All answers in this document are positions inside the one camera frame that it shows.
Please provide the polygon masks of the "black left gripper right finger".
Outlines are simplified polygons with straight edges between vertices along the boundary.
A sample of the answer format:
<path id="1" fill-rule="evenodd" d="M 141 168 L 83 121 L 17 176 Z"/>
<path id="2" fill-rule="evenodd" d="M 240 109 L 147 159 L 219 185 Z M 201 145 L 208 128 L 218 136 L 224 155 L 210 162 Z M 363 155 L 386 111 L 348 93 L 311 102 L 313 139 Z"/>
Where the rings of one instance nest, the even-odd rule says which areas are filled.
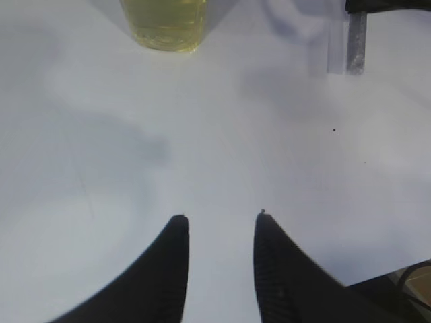
<path id="1" fill-rule="evenodd" d="M 265 212 L 255 222 L 253 268 L 262 322 L 400 321 L 338 283 Z"/>

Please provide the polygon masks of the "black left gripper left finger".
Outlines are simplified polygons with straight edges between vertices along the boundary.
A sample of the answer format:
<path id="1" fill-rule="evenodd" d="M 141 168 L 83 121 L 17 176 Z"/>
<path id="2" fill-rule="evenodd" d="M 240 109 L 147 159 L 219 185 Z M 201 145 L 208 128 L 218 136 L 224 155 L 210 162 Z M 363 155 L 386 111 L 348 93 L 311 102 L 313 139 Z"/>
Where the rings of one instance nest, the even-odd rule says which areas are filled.
<path id="1" fill-rule="evenodd" d="M 121 275 L 55 322 L 181 322 L 189 276 L 189 220 L 171 217 Z"/>

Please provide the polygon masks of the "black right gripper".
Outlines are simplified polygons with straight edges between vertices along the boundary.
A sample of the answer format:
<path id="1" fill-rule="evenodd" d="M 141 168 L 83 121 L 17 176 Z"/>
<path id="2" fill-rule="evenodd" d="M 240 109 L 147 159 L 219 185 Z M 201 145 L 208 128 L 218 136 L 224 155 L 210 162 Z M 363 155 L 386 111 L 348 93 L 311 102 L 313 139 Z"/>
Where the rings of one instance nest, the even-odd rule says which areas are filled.
<path id="1" fill-rule="evenodd" d="M 396 10 L 430 11 L 430 0 L 347 0 L 345 10 L 349 13 L 380 13 Z"/>

